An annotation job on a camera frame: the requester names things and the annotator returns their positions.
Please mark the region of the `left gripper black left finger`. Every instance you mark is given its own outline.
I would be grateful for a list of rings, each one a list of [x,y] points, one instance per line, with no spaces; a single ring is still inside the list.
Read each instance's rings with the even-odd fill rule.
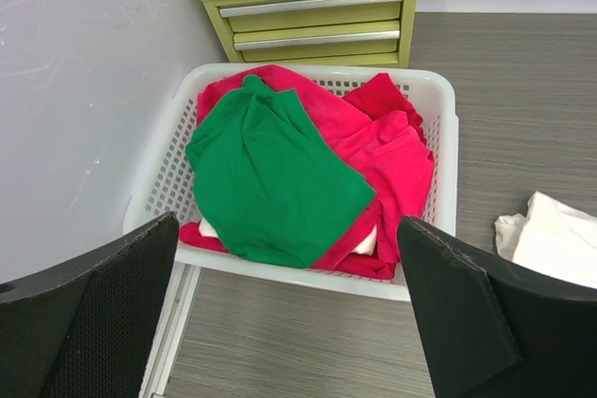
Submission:
[[[2,396],[138,396],[178,234],[167,212],[102,247],[2,283]]]

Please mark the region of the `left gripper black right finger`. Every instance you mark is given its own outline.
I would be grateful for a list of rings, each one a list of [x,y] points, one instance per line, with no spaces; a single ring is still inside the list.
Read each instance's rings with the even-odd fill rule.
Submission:
[[[437,397],[593,397],[596,292],[415,217],[397,231]]]

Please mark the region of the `white printed t shirt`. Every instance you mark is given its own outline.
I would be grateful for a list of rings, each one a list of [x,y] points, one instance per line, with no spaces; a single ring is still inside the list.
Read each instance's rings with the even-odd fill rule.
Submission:
[[[596,287],[596,218],[536,191],[527,213],[493,223],[497,253],[519,266],[574,284]]]

